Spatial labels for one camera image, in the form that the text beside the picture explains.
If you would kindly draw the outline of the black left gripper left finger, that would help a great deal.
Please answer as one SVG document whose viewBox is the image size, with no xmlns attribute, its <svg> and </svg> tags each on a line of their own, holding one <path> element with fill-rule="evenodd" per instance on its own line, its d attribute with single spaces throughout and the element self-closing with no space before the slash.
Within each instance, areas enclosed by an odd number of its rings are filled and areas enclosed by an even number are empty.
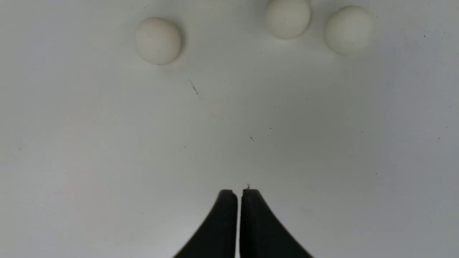
<svg viewBox="0 0 459 258">
<path fill-rule="evenodd" d="M 175 257 L 234 258 L 237 216 L 236 194 L 232 190 L 221 190 L 205 220 Z"/>
</svg>

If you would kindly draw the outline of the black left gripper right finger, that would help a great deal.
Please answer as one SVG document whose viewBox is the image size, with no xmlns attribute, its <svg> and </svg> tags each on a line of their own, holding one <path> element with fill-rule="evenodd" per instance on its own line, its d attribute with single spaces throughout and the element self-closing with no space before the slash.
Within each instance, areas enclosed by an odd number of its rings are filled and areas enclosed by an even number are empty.
<svg viewBox="0 0 459 258">
<path fill-rule="evenodd" d="M 311 258 L 275 217 L 259 190 L 245 189 L 241 199 L 241 258 Z"/>
</svg>

